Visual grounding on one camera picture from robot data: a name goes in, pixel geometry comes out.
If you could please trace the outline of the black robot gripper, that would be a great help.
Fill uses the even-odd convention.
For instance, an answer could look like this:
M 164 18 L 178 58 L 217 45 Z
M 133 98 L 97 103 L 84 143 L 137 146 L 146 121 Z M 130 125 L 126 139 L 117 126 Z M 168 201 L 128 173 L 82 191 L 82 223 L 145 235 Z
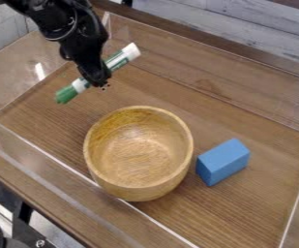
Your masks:
M 88 0 L 30 0 L 29 17 L 44 38 L 60 44 L 60 55 L 77 64 L 82 78 L 102 87 L 110 71 L 101 59 L 106 31 Z

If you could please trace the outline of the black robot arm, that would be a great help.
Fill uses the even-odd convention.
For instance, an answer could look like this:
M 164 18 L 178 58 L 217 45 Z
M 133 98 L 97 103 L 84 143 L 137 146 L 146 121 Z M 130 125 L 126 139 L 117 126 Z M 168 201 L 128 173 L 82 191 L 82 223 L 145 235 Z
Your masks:
M 88 0 L 0 0 L 29 18 L 46 41 L 60 45 L 62 60 L 72 61 L 84 79 L 102 87 L 110 77 L 102 59 L 108 33 Z

